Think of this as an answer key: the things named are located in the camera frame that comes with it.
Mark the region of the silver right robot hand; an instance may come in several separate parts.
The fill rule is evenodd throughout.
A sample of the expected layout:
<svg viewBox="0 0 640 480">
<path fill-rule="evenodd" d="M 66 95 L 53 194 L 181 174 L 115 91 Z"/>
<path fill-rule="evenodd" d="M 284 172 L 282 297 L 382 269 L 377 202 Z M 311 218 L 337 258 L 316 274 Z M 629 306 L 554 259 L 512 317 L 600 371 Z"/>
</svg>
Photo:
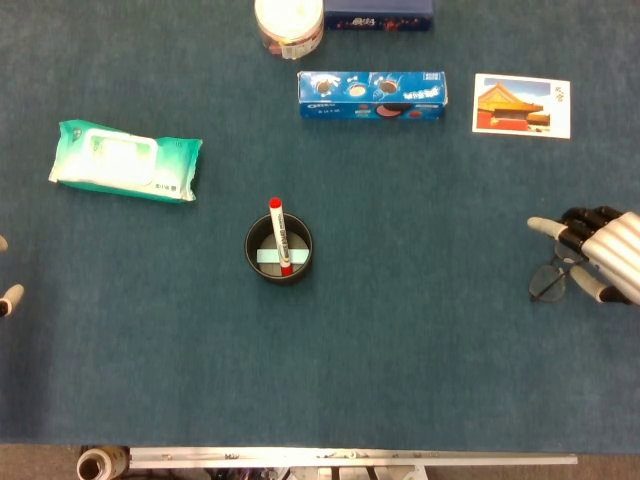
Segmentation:
<svg viewBox="0 0 640 480">
<path fill-rule="evenodd" d="M 527 226 L 578 259 L 567 274 L 598 303 L 639 303 L 639 215 L 610 206 L 573 207 L 560 219 L 530 217 Z"/>
</svg>

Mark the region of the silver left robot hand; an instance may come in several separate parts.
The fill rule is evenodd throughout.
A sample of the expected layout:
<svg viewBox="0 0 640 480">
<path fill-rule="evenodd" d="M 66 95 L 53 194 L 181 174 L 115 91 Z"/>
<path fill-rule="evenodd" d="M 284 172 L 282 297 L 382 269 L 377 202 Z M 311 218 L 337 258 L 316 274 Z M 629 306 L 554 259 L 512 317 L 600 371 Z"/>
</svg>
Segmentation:
<svg viewBox="0 0 640 480">
<path fill-rule="evenodd" d="M 11 316 L 24 296 L 25 288 L 22 284 L 11 286 L 0 298 L 0 316 Z"/>
</svg>

